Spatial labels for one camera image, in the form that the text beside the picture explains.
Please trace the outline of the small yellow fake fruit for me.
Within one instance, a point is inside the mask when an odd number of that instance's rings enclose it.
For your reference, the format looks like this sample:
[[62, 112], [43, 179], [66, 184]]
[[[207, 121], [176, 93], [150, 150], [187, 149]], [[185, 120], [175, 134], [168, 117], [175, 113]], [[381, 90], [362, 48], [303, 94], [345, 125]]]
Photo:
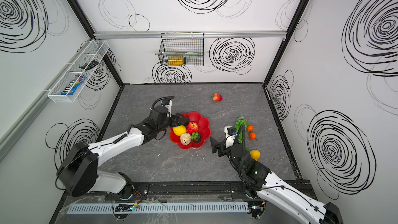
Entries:
[[259, 158], [261, 157], [261, 153], [258, 150], [251, 150], [250, 151], [250, 156], [252, 159], [258, 161]]

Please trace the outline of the red flower-shaped fruit bowl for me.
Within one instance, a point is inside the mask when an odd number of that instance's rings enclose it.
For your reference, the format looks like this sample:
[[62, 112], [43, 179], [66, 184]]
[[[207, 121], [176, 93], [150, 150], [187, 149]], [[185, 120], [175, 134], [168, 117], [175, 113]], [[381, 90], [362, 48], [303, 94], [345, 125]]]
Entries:
[[203, 117], [201, 114], [197, 112], [190, 113], [182, 113], [183, 116], [186, 116], [190, 119], [190, 122], [196, 122], [199, 126], [198, 132], [202, 136], [202, 140], [199, 143], [191, 142], [189, 145], [182, 145], [180, 142], [180, 137], [176, 136], [173, 132], [173, 128], [170, 128], [170, 139], [173, 143], [178, 144], [181, 149], [190, 149], [190, 148], [200, 148], [205, 144], [205, 141], [209, 139], [211, 135], [211, 130], [209, 127], [209, 120]]

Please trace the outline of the fake red strawberry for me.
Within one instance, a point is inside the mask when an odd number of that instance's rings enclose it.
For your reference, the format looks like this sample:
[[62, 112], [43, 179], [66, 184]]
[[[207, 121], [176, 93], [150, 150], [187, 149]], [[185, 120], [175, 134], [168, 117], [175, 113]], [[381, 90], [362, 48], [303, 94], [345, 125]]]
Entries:
[[215, 102], [219, 102], [219, 101], [222, 101], [222, 100], [223, 100], [223, 97], [222, 97], [220, 94], [218, 94], [218, 93], [214, 93], [214, 94], [212, 95], [212, 99], [213, 99]]

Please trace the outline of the yellow fake lemon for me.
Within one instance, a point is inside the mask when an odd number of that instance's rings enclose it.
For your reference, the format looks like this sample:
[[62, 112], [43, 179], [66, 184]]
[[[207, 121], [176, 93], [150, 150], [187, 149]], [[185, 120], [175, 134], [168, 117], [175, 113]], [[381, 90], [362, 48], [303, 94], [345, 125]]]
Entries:
[[187, 133], [187, 128], [184, 125], [173, 128], [173, 132], [176, 136], [181, 136]]

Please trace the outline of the fake red apple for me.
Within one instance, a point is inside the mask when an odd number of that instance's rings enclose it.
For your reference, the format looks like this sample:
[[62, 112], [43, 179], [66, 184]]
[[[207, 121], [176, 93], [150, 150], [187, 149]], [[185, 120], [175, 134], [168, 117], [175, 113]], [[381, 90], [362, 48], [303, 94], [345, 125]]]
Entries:
[[196, 122], [189, 122], [187, 125], [187, 131], [190, 134], [197, 133], [199, 130], [199, 126]]

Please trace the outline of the black fake avocado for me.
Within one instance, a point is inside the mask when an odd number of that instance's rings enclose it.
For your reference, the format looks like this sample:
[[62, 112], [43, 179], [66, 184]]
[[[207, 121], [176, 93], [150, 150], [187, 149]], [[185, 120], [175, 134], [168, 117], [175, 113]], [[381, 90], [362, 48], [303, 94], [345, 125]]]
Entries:
[[186, 116], [182, 116], [179, 118], [179, 125], [187, 126], [190, 122], [190, 119]]

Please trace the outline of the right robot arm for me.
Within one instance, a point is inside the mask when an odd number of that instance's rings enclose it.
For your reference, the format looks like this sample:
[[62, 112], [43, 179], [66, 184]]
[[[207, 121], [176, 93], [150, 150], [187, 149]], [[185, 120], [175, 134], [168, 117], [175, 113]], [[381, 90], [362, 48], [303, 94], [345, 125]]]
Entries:
[[211, 151], [218, 156], [227, 156], [240, 180], [250, 191], [252, 198], [270, 202], [301, 224], [342, 224], [339, 207], [329, 202], [324, 204], [295, 189], [268, 167], [251, 157], [245, 143], [228, 144], [210, 137]]

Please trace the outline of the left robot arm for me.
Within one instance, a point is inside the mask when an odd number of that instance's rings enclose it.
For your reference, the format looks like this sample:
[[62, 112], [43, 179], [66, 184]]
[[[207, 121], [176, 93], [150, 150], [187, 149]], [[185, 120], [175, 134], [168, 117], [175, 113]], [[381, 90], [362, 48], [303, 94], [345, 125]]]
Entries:
[[152, 107], [148, 118], [131, 125], [122, 134], [90, 145], [75, 144], [57, 170], [57, 180], [72, 197], [89, 192], [108, 192], [122, 200], [130, 199], [135, 194], [135, 187], [127, 175], [98, 168], [120, 153], [148, 143], [168, 128], [188, 124], [188, 117], [181, 113], [173, 115], [170, 110], [170, 104]]

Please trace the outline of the dark mangosteen with green calyx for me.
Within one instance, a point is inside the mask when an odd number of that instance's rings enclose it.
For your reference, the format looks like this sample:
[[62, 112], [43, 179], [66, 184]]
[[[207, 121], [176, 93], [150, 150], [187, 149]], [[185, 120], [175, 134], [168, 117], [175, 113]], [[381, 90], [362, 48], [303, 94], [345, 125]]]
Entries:
[[191, 141], [194, 143], [199, 143], [202, 140], [202, 136], [199, 132], [193, 132], [191, 134]]

